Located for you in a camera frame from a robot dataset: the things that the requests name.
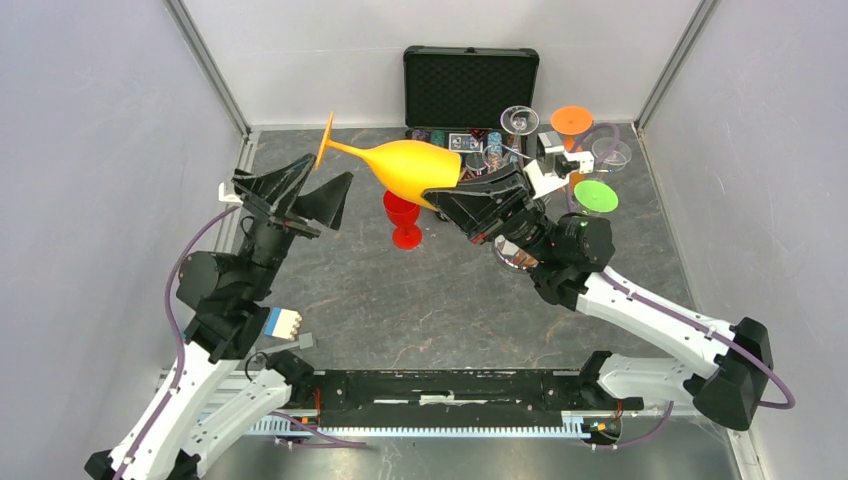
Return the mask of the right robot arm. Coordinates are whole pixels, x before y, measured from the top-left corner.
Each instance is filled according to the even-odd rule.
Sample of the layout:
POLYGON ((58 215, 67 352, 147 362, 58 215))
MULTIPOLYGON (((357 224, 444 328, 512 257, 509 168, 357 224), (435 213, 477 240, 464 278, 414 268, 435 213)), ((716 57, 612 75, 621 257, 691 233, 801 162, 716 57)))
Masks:
POLYGON ((616 272, 608 219, 547 216, 543 197, 570 179, 531 162, 427 186, 422 198, 471 242, 503 238, 532 257, 529 276, 546 303, 607 321, 663 351, 660 358, 593 356, 577 382, 585 405, 602 408, 629 398, 683 402, 723 427, 750 429, 765 406, 767 385, 779 383, 767 328, 748 317, 731 323, 687 309, 616 272))

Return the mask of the yellow wine glass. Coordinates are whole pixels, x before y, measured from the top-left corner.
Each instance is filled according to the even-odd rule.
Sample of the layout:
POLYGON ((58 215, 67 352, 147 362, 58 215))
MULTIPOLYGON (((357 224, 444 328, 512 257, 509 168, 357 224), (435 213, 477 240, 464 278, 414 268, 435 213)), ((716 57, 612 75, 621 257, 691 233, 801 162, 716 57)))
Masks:
POLYGON ((314 169, 317 170, 328 148, 360 158, 377 180, 403 200, 436 211, 424 193, 432 189, 450 189, 460 179, 462 158, 459 153, 416 140, 394 140, 373 148, 346 145, 331 138, 334 114, 330 113, 314 169))

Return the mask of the red wine glass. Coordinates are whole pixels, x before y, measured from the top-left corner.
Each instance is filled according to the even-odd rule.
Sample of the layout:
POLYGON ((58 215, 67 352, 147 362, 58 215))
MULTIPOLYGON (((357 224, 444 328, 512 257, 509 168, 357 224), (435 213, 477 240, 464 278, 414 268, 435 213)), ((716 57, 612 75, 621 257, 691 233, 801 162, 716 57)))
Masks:
POLYGON ((391 191, 383 195, 383 206, 388 220, 393 224, 392 241, 399 249, 409 250, 422 241, 422 232, 417 225, 420 207, 391 191))

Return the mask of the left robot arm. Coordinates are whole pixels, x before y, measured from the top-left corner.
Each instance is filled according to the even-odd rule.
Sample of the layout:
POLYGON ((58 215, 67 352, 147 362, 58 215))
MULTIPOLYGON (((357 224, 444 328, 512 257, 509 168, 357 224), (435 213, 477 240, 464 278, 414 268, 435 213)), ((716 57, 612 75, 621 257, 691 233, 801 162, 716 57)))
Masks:
POLYGON ((228 212, 245 209, 251 223, 236 253, 184 249, 166 284, 167 300, 192 310, 175 328, 177 356, 164 384, 115 447, 85 464, 93 479, 198 479, 240 437, 274 409, 306 405, 314 394, 310 367, 290 352, 265 368, 211 414, 219 386, 250 356, 267 323, 294 335, 299 314, 264 305, 295 239, 338 229, 353 176, 345 172, 311 192, 317 166, 307 154, 265 174, 236 170, 219 187, 228 212))

